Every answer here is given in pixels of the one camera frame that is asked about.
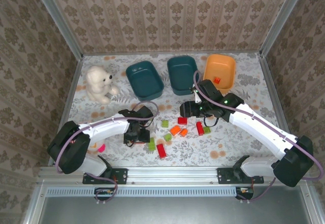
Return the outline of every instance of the gray floor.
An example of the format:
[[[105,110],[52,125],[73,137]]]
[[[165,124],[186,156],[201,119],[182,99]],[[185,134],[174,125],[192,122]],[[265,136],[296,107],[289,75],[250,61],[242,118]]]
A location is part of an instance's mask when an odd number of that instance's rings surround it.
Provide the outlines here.
[[[48,198],[40,223],[308,224],[311,222],[299,189],[274,187],[262,199],[250,204],[241,204],[232,197],[116,197],[106,204],[96,204],[94,198]]]

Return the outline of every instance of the orange block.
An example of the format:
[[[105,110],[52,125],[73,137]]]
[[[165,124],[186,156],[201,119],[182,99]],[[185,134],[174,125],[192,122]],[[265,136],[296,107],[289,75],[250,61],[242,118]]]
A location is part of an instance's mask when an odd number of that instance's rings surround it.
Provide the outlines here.
[[[180,131],[181,131],[181,128],[178,125],[174,126],[172,129],[170,129],[170,132],[171,132],[171,134],[173,136],[175,136],[176,134],[178,134]]]
[[[182,137],[185,137],[187,134],[187,129],[182,129],[182,131],[179,133]]]

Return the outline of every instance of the plastic tray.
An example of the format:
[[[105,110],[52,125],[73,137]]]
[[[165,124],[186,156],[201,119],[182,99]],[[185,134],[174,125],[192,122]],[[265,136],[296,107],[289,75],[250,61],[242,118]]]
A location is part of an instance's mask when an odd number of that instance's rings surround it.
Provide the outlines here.
[[[195,59],[191,56],[176,56],[168,60],[167,68],[174,94],[191,94],[193,75],[198,69]]]
[[[235,72],[236,62],[232,57],[213,54],[208,57],[203,79],[211,80],[221,93],[226,94],[234,86]],[[214,82],[215,78],[220,78],[218,84]]]
[[[161,96],[164,83],[149,61],[141,61],[126,69],[126,76],[134,94],[140,101],[150,101]]]

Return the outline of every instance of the toy block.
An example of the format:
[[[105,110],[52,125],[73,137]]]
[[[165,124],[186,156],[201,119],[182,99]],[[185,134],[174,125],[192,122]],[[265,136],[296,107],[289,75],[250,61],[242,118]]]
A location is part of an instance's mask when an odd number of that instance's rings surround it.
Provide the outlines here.
[[[170,140],[172,139],[172,135],[171,135],[171,134],[166,134],[166,135],[164,136],[164,139],[165,139],[166,141],[170,141]]]
[[[202,123],[200,121],[197,122],[197,129],[198,129],[199,136],[202,136],[204,134],[204,130],[202,127]]]
[[[182,131],[179,133],[182,137],[185,137],[187,134],[187,129],[182,129]]]
[[[157,150],[160,158],[166,157],[166,151],[164,148],[164,144],[157,144]]]
[[[161,126],[162,127],[168,127],[168,120],[162,120],[161,121]]]
[[[205,127],[203,128],[203,131],[204,131],[204,134],[209,134],[209,133],[211,133],[211,130],[210,130],[210,128],[209,128],[208,126],[205,126]]]
[[[186,117],[178,117],[177,122],[180,125],[187,125],[187,118]]]
[[[150,142],[148,144],[149,150],[154,151],[156,149],[156,145],[154,143],[154,138],[150,138]]]
[[[178,134],[180,131],[181,131],[181,128],[178,125],[174,126],[172,129],[170,129],[170,132],[171,132],[171,134],[173,136],[175,136],[176,134]]]
[[[220,83],[220,80],[221,80],[220,78],[214,78],[214,81],[213,82],[216,83],[216,84],[219,84]]]

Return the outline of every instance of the metal vent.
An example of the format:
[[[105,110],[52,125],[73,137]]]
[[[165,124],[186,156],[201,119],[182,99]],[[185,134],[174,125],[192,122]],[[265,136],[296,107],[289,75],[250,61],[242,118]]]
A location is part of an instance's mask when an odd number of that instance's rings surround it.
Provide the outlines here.
[[[93,197],[98,187],[49,187],[46,197]],[[121,187],[117,197],[229,197],[235,187]]]

